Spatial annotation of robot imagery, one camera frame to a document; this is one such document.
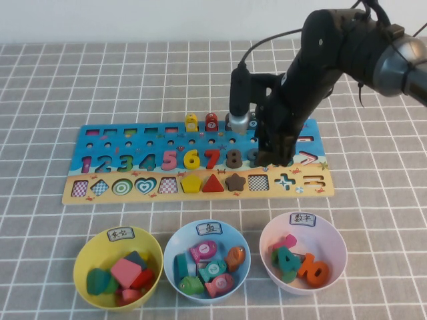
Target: orange number 0 block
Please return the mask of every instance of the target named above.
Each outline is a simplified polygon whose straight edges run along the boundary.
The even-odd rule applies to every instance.
[[[326,283],[329,276],[329,267],[323,261],[314,262],[314,256],[311,253],[306,254],[306,259],[302,263],[297,273],[299,278],[307,277],[307,283],[310,287],[319,288]]]

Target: number 7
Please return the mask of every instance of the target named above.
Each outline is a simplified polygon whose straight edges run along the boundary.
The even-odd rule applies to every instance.
[[[220,150],[206,150],[205,157],[210,158],[207,163],[206,169],[213,169],[220,158]]]

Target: pink block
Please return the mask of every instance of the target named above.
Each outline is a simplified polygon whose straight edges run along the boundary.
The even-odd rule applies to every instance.
[[[273,251],[276,249],[279,249],[280,247],[287,247],[288,249],[291,249],[292,247],[296,246],[296,238],[293,235],[287,235],[286,239],[277,242],[275,245],[273,245],[272,249]]]
[[[140,265],[122,258],[115,263],[110,272],[124,289],[129,289],[142,272],[142,268]]]
[[[142,297],[142,293],[139,290],[126,289],[126,290],[123,290],[121,294],[123,297],[123,301],[126,304],[133,303]]]

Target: orange block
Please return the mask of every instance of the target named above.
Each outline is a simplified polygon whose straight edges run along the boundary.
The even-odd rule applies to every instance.
[[[314,256],[306,253],[306,259],[298,270],[297,276],[299,278],[307,277],[310,287],[319,288],[328,280],[329,267],[323,261],[314,262]]]
[[[215,175],[211,175],[203,186],[203,192],[224,192],[224,187]]]

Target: number 5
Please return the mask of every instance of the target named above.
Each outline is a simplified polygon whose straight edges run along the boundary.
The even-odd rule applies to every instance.
[[[165,151],[163,154],[163,163],[161,165],[161,169],[164,171],[174,170],[178,165],[176,156],[176,151]]]

